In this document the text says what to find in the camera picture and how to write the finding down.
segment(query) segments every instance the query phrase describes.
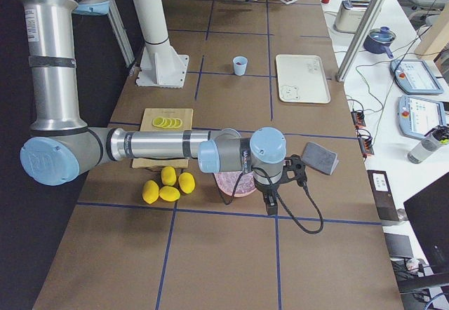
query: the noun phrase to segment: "blue joint cap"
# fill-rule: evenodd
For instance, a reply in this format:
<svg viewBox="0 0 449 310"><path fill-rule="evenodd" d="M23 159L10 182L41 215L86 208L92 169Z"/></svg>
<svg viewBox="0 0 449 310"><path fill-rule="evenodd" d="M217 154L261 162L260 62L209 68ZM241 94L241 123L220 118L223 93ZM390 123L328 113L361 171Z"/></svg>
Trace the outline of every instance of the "blue joint cap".
<svg viewBox="0 0 449 310"><path fill-rule="evenodd" d="M74 14L79 15L105 15L109 12L109 0L95 4L79 4L73 10Z"/></svg>
<svg viewBox="0 0 449 310"><path fill-rule="evenodd" d="M70 182L79 174L79 163L63 143L48 137L34 137L20 150L25 172L44 185Z"/></svg>
<svg viewBox="0 0 449 310"><path fill-rule="evenodd" d="M275 128L261 128L251 137L250 149L264 163L277 164L286 157L286 138Z"/></svg>
<svg viewBox="0 0 449 310"><path fill-rule="evenodd" d="M204 173L218 173L220 171L220 155L215 141L201 142L198 146L199 169Z"/></svg>

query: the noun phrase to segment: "yellow cutting board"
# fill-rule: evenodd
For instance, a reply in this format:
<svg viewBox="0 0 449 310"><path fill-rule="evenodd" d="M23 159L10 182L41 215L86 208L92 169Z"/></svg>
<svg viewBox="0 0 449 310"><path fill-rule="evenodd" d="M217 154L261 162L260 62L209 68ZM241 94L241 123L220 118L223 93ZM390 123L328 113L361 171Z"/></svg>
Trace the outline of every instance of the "yellow cutting board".
<svg viewBox="0 0 449 310"><path fill-rule="evenodd" d="M194 115L193 109L169 109L169 108L146 108L143 114L142 124L140 124L140 131L184 131L192 129L192 118ZM152 122L158 116L182 119L182 125L176 129L163 129L153 126ZM133 168L155 168L159 169L164 166L172 166L174 168L187 168L189 161L187 159L176 159L171 161L155 161L152 159L134 159Z"/></svg>

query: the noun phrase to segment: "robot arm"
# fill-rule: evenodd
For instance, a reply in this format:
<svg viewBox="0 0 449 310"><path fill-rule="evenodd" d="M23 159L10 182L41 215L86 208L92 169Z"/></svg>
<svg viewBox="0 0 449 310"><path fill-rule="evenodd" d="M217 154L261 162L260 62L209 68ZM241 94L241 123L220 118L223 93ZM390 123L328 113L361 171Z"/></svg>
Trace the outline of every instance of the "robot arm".
<svg viewBox="0 0 449 310"><path fill-rule="evenodd" d="M305 178L299 157L287 158L285 164L286 140L274 128L259 129L251 138L241 138L232 129L155 133L89 128L79 116L71 14L104 14L108 0L84 0L81 7L80 0L20 1L25 7L37 115L33 138L21 149L20 160L36 181L63 184L97 165L124 158L198 159L206 173L253 171L267 212L273 215L279 185L292 180L300 184ZM164 44L170 46L167 39ZM295 174L288 177L289 171Z"/></svg>

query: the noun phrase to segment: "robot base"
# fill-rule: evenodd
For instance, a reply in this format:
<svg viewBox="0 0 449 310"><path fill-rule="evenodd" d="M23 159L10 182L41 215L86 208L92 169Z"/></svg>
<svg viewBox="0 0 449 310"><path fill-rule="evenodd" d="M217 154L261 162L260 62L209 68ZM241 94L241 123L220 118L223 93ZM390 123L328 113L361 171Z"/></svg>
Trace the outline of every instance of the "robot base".
<svg viewBox="0 0 449 310"><path fill-rule="evenodd" d="M161 57L158 53L148 53L147 47L145 47L136 84L146 87L182 88L189 65L189 56L178 55L175 49L170 47L168 63L166 58Z"/></svg>

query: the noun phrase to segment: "water bottle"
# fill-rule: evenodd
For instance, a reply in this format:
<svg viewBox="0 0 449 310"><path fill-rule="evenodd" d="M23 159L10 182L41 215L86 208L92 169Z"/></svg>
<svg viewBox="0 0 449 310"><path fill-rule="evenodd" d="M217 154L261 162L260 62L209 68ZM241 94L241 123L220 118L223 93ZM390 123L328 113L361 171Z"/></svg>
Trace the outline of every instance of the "water bottle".
<svg viewBox="0 0 449 310"><path fill-rule="evenodd" d="M437 126L430 130L412 151L408 152L408 160L414 164L419 164L447 143L449 143L449 128L447 126Z"/></svg>

